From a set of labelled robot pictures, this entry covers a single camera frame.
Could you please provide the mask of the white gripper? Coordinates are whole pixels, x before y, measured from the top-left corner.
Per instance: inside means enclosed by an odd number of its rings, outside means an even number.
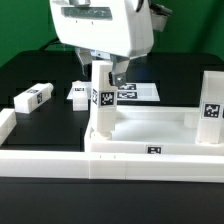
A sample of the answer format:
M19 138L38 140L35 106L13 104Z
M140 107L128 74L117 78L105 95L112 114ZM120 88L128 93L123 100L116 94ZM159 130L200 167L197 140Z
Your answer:
M92 70L90 50L112 54L111 86L126 84L130 59L147 54L154 43L147 0L49 0L58 38L76 46L82 73Z

